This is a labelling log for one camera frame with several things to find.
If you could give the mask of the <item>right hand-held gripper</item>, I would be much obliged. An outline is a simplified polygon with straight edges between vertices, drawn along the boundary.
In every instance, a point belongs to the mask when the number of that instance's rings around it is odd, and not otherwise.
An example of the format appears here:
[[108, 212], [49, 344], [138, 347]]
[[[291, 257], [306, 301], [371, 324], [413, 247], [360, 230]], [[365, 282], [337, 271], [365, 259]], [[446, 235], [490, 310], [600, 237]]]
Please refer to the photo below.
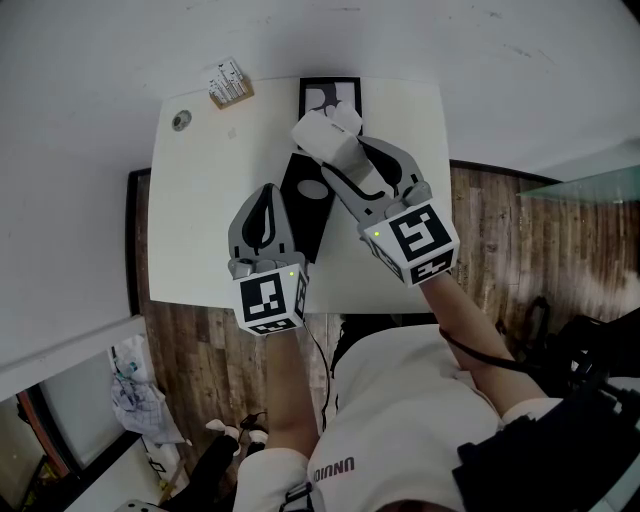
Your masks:
[[322, 164], [325, 181], [347, 210], [359, 223], [375, 223], [359, 229], [363, 241], [408, 287], [449, 272], [460, 240], [415, 159], [381, 139], [358, 136], [358, 141], [394, 196], [402, 196], [393, 201], [383, 191], [367, 194], [340, 170]]

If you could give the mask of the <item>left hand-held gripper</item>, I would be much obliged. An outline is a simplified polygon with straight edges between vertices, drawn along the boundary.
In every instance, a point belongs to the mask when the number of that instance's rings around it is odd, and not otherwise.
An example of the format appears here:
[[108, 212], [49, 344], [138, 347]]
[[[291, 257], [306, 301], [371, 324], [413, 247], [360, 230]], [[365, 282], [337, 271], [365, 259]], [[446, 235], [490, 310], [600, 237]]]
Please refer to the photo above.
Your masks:
[[295, 248], [277, 186], [267, 183], [246, 199], [231, 222], [228, 243], [238, 326], [259, 337], [301, 327], [307, 260]]

